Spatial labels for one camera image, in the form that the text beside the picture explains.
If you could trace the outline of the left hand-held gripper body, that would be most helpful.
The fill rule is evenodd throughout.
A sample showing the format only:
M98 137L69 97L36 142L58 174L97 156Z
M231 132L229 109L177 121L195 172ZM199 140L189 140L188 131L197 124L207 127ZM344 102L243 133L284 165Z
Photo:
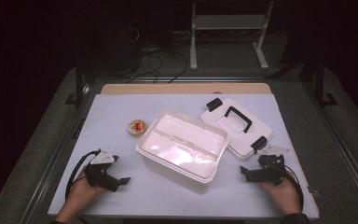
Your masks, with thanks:
M89 184L101 188L118 188L120 181L107 172L117 160L118 156L115 156L110 149L99 150L84 170Z

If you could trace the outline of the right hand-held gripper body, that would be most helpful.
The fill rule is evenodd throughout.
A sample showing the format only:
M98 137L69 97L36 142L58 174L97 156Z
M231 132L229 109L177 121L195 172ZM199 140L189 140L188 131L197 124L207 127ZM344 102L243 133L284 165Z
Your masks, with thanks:
M284 154L290 149L267 145L257 152L258 163L263 172L262 182L271 182L274 186L282 183L286 174Z

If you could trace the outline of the person's left hand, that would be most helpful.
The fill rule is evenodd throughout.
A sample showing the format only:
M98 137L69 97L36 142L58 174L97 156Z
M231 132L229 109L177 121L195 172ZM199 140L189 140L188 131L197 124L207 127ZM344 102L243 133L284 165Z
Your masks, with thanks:
M81 171L74 181L66 201L71 208L83 209L97 196L106 193L106 189L99 186L91 186L84 171Z

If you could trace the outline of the person's right hand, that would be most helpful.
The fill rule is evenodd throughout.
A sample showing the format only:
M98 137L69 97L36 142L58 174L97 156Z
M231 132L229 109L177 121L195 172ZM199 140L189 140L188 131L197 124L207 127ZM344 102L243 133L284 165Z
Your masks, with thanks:
M286 216L302 212L296 187L287 177L285 177L278 186L273 186L268 182L260 182L258 186L269 194L283 215Z

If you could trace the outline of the white table mat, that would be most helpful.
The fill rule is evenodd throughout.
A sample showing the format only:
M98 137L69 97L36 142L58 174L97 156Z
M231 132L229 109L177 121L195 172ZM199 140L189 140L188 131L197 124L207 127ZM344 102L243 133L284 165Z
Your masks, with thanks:
M85 209L89 216L132 218L247 219L279 217L267 193L247 182L240 167L258 168L252 154L238 158L229 135L200 119L214 100L212 94L98 94L90 107L76 145L51 202L49 213L64 203L67 182L81 157L110 149L118 160L107 170L130 177L116 192L99 196ZM222 94L257 116L273 131L268 145L290 149L285 165L308 187L282 116L271 94ZM141 136L128 125L146 123Z

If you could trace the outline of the grey metal stand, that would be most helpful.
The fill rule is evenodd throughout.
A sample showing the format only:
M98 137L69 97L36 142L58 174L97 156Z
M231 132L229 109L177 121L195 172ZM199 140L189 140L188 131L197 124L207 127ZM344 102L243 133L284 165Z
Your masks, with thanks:
M242 15L200 15L197 13L197 3L192 3L191 15L191 40L189 46L190 69L198 69L196 33L208 30L257 30L257 40L253 43L255 56L262 70L268 70L269 65L262 51L264 38L269 27L269 20L274 7L275 0L268 0L267 9L264 14L242 14Z

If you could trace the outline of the metal frame rail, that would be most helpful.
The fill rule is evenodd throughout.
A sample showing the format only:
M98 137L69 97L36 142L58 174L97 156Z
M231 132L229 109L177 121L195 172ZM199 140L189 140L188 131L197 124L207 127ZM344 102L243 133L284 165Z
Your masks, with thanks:
M303 83L303 88L309 98L312 100L314 107L317 109L318 113L321 116L321 119L324 122L325 127L328 132L332 135L334 142L337 146L340 157L342 158L344 164L347 166L349 173L358 188L358 162L353 157L348 145L346 144L344 138L339 133L337 126L332 120L331 116L325 110L325 103L320 103L317 100L315 89L312 88L310 84Z
M29 155L21 158L24 169L33 175L26 184L32 186L18 224L37 224L50 220L49 206L60 185L62 174L85 122L84 107L93 85L85 83L69 92L74 102L53 100L31 138Z

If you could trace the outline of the black frame post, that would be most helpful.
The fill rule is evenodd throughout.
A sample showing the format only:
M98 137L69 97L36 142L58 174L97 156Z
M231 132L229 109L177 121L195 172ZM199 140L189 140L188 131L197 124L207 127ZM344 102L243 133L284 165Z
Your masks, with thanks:
M79 60L75 67L76 77L76 92L70 94L66 100L67 105L73 105L75 108L79 108L85 96L90 91L90 83L93 81L93 77L90 74L88 65L84 60Z
M337 105L335 97L331 93L324 93L324 64L321 60L316 66L315 98L321 108L328 105Z

